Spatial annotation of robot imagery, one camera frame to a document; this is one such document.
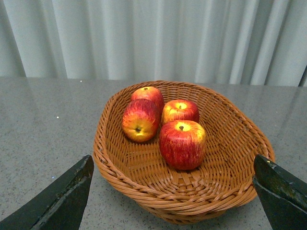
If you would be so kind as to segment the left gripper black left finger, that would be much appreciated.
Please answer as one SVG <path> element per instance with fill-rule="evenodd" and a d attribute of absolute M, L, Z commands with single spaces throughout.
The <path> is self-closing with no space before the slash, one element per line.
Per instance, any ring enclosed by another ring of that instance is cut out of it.
<path fill-rule="evenodd" d="M 0 222 L 2 230 L 78 230 L 94 172 L 86 155 L 37 196 Z"/>

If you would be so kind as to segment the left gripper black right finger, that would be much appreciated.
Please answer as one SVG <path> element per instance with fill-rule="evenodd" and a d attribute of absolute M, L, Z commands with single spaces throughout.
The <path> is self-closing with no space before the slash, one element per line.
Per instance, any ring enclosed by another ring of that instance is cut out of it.
<path fill-rule="evenodd" d="M 254 160 L 253 184 L 274 230 L 307 228 L 307 183 L 262 155 Z"/>

